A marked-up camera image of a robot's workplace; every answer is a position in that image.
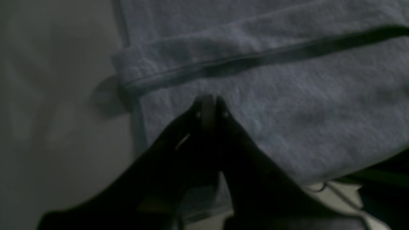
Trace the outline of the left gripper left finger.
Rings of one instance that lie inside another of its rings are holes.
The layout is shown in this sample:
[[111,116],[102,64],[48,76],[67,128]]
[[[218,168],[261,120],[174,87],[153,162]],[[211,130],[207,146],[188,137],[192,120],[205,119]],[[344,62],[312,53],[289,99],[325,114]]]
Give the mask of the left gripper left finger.
[[108,188],[85,203],[45,214],[39,230],[172,230],[193,157],[185,144],[199,124],[197,99]]

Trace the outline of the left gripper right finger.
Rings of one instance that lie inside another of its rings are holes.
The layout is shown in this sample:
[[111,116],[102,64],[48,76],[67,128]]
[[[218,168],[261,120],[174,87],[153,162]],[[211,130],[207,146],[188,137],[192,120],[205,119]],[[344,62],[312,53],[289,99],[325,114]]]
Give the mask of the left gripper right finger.
[[229,188],[225,230],[366,230],[365,220],[310,197],[260,150],[220,96],[213,99],[211,161]]

